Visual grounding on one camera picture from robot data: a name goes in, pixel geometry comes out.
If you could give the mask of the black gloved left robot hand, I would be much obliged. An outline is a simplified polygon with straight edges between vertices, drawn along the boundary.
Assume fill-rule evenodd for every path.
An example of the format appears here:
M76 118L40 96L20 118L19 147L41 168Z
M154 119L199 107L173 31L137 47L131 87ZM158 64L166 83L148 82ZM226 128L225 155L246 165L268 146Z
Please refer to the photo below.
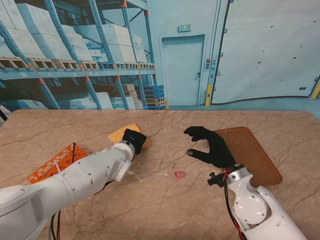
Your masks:
M135 130L126 129L124 131L124 134L122 136L122 140L129 142L131 145L133 145L135 154L139 155L141 153L143 144L145 143L147 137Z

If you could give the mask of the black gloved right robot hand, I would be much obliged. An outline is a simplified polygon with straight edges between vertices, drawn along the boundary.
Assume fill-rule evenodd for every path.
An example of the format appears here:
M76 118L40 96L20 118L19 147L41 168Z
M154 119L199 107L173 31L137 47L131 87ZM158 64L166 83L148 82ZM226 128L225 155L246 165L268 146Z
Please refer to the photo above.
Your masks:
M203 126L190 126L183 133L189 135L192 142L207 140L209 145L209 152L191 148L186 151L188 156L207 164L212 164L220 169L227 169L236 164L225 140L215 131L211 131Z

